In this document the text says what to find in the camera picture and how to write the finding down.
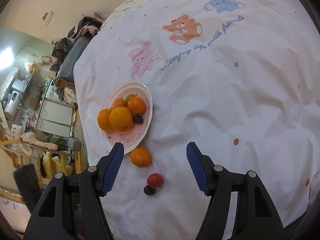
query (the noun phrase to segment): lime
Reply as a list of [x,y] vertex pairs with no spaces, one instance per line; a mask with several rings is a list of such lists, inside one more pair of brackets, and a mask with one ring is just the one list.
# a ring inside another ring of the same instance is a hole
[[134,98],[134,97],[135,97],[135,95],[133,95],[133,94],[128,95],[128,96],[125,98],[125,103],[128,104],[128,101],[129,101],[131,98]]

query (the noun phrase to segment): bright light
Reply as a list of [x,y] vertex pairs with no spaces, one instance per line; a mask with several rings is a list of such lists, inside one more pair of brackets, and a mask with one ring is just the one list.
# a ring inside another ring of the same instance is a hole
[[0,70],[9,67],[13,63],[13,54],[11,48],[5,49],[0,54]]

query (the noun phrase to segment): silver screw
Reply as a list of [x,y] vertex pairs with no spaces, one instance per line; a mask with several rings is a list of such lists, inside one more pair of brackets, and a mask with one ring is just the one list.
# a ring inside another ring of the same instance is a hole
[[60,179],[63,176],[62,172],[58,172],[56,173],[56,175],[54,176],[56,179]]
[[94,172],[94,171],[96,171],[97,170],[97,167],[96,166],[90,166],[89,168],[88,168],[88,171],[89,172]]
[[220,166],[220,165],[215,165],[213,168],[215,171],[222,171],[223,170],[222,166]]
[[255,176],[257,176],[257,173],[255,173],[254,171],[249,171],[248,175],[249,175],[251,178],[254,178]]

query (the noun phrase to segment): printed cartoon animal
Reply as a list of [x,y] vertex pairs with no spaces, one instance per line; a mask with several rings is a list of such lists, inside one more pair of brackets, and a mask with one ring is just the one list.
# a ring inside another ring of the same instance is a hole
[[210,12],[216,8],[217,13],[224,11],[232,12],[235,9],[243,9],[245,4],[243,2],[235,2],[236,0],[210,0],[203,8],[205,11]]
[[152,70],[152,66],[156,65],[160,60],[159,54],[153,54],[153,51],[149,47],[150,42],[146,41],[142,48],[134,49],[128,54],[132,62],[129,72],[134,80],[141,78],[145,71]]
[[192,38],[199,37],[202,33],[201,23],[196,23],[195,19],[189,19],[188,15],[182,15],[172,20],[170,25],[164,25],[162,28],[173,32],[169,40],[178,44],[187,44]]

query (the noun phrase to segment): orange teddy bear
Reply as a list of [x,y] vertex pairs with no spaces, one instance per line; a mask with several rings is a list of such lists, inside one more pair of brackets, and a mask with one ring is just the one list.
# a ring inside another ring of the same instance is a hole
[[192,38],[199,37],[202,33],[201,23],[196,23],[195,19],[189,19],[186,14],[172,20],[170,25],[164,25],[162,28],[173,32],[169,40],[178,44],[187,44]]

